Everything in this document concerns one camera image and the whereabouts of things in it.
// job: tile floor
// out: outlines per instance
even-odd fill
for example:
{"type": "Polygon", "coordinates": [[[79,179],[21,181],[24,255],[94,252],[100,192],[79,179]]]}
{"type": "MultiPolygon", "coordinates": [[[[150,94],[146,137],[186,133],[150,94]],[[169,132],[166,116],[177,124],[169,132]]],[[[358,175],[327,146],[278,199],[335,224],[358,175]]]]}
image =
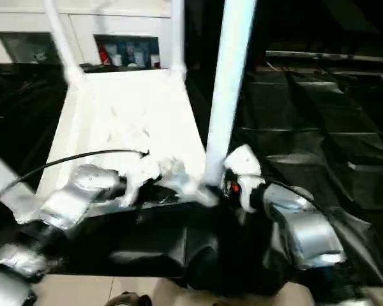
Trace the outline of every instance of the tile floor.
{"type": "MultiPolygon", "coordinates": [[[[103,306],[110,298],[124,291],[149,295],[153,306],[212,306],[224,300],[205,291],[178,287],[167,279],[152,277],[93,277],[49,275],[37,286],[38,306],[103,306]]],[[[309,291],[298,284],[288,283],[274,298],[245,296],[227,300],[238,306],[313,305],[309,291]]]]}

